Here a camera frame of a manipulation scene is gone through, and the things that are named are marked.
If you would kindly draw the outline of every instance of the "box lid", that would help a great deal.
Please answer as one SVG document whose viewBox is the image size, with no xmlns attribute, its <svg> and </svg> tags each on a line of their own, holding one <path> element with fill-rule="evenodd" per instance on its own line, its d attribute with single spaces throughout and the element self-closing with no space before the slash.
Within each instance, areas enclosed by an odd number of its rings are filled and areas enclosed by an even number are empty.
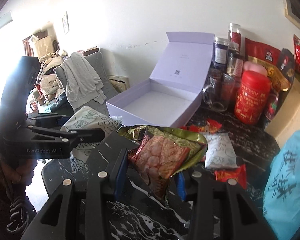
<svg viewBox="0 0 300 240">
<path fill-rule="evenodd" d="M 212 60 L 214 34 L 169 32 L 167 36 L 169 43 L 150 78 L 202 89 Z"/>
</svg>

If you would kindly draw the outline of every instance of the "mug handle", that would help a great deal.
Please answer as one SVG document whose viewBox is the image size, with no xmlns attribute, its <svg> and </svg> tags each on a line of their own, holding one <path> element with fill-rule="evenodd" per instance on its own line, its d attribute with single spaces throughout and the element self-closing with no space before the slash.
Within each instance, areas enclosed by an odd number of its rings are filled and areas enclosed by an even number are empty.
<svg viewBox="0 0 300 240">
<path fill-rule="evenodd" d="M 209 89 L 209 88 L 212 88 L 213 86 L 212 85 L 207 85 L 207 86 L 205 86 L 203 89 L 202 89 L 202 99 L 203 99 L 203 101 L 206 103 L 206 104 L 208 104 L 208 102 L 207 102 L 207 90 Z"/>
</svg>

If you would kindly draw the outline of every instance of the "red jar lid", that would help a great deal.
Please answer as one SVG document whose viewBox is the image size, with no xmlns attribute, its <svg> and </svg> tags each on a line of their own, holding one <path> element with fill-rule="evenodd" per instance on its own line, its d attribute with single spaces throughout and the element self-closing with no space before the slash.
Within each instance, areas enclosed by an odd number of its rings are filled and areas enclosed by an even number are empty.
<svg viewBox="0 0 300 240">
<path fill-rule="evenodd" d="M 242 74 L 242 83 L 257 91 L 268 93 L 271 88 L 270 79 L 258 72 L 247 70 Z"/>
</svg>

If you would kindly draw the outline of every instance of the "blue plastic bag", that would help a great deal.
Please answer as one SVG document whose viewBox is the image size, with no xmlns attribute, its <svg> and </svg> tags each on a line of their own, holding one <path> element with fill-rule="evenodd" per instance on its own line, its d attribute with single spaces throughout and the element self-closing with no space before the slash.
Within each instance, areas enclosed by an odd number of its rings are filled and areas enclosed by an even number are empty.
<svg viewBox="0 0 300 240">
<path fill-rule="evenodd" d="M 289 240 L 300 227 L 300 130 L 271 163 L 263 198 L 263 215 L 279 240 Z"/>
</svg>

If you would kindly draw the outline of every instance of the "gray armchair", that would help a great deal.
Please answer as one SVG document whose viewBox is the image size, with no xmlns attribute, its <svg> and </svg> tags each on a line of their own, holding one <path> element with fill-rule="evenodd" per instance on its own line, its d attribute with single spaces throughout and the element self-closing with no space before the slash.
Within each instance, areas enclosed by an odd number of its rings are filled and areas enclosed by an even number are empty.
<svg viewBox="0 0 300 240">
<path fill-rule="evenodd" d="M 103 93 L 106 95 L 107 99 L 113 98 L 118 94 L 118 92 L 114 89 L 112 84 L 110 83 L 106 72 L 103 68 L 103 61 L 102 61 L 102 53 L 101 52 L 95 52 L 88 56 L 84 57 L 90 65 L 94 68 L 94 70 L 97 72 L 99 77 L 102 80 L 102 83 L 104 87 L 102 88 Z M 62 86 L 65 88 L 67 85 L 67 79 L 66 75 L 61 67 L 57 67 L 55 69 L 57 77 L 60 79 Z M 91 108 L 97 110 L 98 112 L 105 114 L 106 116 L 109 116 L 109 112 L 106 106 L 106 102 L 104 102 L 102 105 L 95 100 L 90 100 L 88 103 L 84 104 L 83 106 L 90 106 Z"/>
</svg>

